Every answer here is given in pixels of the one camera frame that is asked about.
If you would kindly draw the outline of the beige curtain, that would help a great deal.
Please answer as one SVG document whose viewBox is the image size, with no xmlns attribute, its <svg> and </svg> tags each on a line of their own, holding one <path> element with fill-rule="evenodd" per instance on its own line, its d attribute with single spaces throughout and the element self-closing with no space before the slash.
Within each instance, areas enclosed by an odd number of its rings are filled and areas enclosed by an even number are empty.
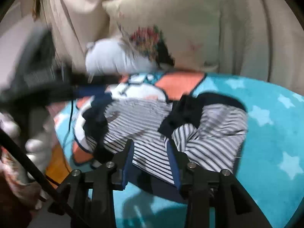
<svg viewBox="0 0 304 228">
<path fill-rule="evenodd" d="M 70 59 L 77 72 L 87 73 L 89 43 L 124 40 L 103 8 L 106 1 L 35 1 L 33 16 L 51 26 L 56 57 Z M 195 71 L 249 77 L 303 93 L 303 13 L 291 0 L 221 0 L 218 53 L 216 66 Z M 156 63 L 158 70 L 177 68 Z"/>
</svg>

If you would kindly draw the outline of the white glove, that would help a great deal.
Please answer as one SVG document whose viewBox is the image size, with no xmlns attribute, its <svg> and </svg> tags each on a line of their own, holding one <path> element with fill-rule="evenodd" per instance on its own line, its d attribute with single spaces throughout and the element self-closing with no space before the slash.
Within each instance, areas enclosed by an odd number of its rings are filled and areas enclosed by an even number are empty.
<svg viewBox="0 0 304 228">
<path fill-rule="evenodd" d="M 27 157 L 35 164 L 40 172 L 45 173 L 51 160 L 54 146 L 55 123 L 48 111 L 34 112 L 31 119 L 31 136 L 23 143 Z M 17 144 L 21 144 L 21 129 L 9 114 L 1 114 L 1 129 Z M 33 177 L 26 172 L 6 150 L 1 157 L 3 170 L 10 181 L 18 185 L 27 185 L 33 182 Z"/>
</svg>

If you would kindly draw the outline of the teal cartoon fleece blanket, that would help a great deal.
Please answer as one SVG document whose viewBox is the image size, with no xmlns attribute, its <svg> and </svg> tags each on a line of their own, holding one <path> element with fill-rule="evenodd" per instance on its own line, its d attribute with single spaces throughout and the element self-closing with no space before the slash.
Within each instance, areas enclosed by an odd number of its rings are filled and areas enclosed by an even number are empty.
<svg viewBox="0 0 304 228">
<path fill-rule="evenodd" d="M 248 110 L 248 134 L 237 178 L 272 225 L 285 227 L 303 199 L 303 96 L 275 84 L 239 76 L 191 72 L 135 74 L 127 80 L 132 94 L 151 94 L 164 100 L 183 93 L 231 95 Z M 71 131 L 63 151 L 72 169 L 91 171 L 92 157 L 75 145 L 78 109 L 87 98 L 73 104 Z M 150 195 L 129 183 L 114 192 L 117 227 L 183 227 L 186 205 Z"/>
</svg>

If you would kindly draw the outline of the grey plush toy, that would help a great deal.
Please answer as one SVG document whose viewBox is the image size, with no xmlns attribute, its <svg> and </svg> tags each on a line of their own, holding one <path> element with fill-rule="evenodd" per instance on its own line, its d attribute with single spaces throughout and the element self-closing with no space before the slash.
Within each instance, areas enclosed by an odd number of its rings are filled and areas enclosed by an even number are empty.
<svg viewBox="0 0 304 228">
<path fill-rule="evenodd" d="M 90 75 L 136 74 L 159 69 L 156 61 L 142 56 L 119 38 L 105 38 L 89 43 L 85 67 Z"/>
</svg>

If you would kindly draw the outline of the striped grey pants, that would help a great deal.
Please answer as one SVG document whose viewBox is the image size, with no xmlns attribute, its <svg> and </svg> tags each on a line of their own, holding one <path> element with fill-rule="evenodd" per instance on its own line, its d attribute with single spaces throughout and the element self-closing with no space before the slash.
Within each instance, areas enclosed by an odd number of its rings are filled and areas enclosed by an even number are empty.
<svg viewBox="0 0 304 228">
<path fill-rule="evenodd" d="M 182 202 L 174 185 L 166 146 L 172 144 L 204 169 L 237 172 L 248 130 L 246 107 L 237 99 L 216 93 L 177 101 L 106 95 L 92 101 L 82 114 L 88 143 L 97 159 L 135 145 L 130 182 L 167 200 Z"/>
</svg>

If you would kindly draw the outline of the beige floral cushion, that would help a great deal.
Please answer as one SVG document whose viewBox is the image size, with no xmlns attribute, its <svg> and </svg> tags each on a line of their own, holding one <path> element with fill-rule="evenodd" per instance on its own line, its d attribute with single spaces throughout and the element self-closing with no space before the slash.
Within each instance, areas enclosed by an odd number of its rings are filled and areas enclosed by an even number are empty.
<svg viewBox="0 0 304 228">
<path fill-rule="evenodd" d="M 103 8 L 133 49 L 177 68 L 219 62 L 221 0 L 108 0 Z"/>
</svg>

